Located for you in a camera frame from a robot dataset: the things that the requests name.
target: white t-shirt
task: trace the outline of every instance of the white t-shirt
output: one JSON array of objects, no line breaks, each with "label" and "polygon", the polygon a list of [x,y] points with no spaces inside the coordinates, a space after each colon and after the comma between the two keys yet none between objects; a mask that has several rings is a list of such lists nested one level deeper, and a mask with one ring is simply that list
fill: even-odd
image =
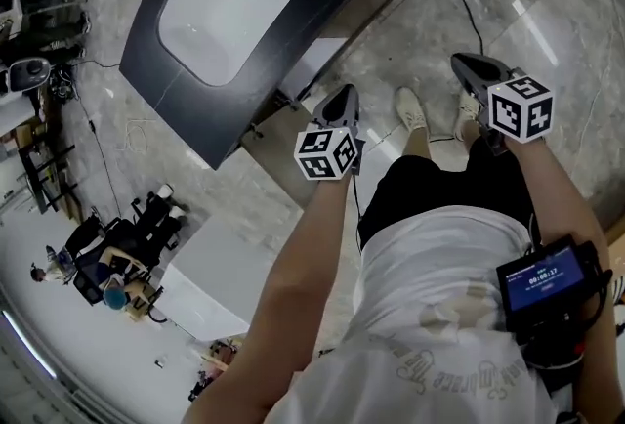
[{"label": "white t-shirt", "polygon": [[542,381],[503,331],[495,268],[528,245],[519,222],[465,206],[375,234],[343,343],[296,374],[266,422],[556,422]]}]

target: digital display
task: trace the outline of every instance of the digital display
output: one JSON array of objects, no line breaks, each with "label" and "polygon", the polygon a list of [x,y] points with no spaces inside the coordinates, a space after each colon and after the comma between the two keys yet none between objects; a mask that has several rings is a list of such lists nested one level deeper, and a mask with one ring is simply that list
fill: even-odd
[{"label": "digital display", "polygon": [[584,279],[570,247],[506,276],[512,311],[562,292]]}]

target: white table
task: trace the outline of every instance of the white table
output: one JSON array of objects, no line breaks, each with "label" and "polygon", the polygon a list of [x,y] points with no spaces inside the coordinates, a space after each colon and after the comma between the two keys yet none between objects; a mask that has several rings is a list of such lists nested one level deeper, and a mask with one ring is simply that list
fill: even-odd
[{"label": "white table", "polygon": [[165,270],[155,308],[199,341],[245,333],[272,261],[212,216]]}]

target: desk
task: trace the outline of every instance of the desk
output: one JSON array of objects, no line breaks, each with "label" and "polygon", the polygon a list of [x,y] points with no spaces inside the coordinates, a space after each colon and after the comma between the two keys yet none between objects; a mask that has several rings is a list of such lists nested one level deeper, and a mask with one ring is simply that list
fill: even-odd
[{"label": "desk", "polygon": [[[20,148],[19,154],[21,163],[25,170],[26,182],[33,198],[37,202],[39,212],[44,214],[50,207],[58,211],[56,203],[63,199],[66,194],[71,193],[78,185],[61,186],[57,174],[57,162],[66,156],[70,151],[76,148],[75,145],[64,149],[59,153],[53,153],[46,145],[48,134],[42,134],[36,137],[35,141],[30,145]],[[32,155],[39,154],[42,162],[35,164]],[[40,173],[48,170],[49,173],[41,179]]]},{"label": "desk", "polygon": [[213,215],[165,270],[155,308],[199,341],[245,333],[272,262]]}]

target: cardboard box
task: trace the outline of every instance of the cardboard box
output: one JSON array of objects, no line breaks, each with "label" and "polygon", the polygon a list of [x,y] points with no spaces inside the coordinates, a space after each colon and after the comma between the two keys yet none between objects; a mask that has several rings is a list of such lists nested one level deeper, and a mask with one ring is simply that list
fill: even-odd
[{"label": "cardboard box", "polygon": [[32,145],[32,127],[30,124],[16,127],[16,141],[18,142],[18,147],[20,148]]},{"label": "cardboard box", "polygon": [[614,276],[625,275],[625,217],[605,232],[609,245],[609,263]]}]

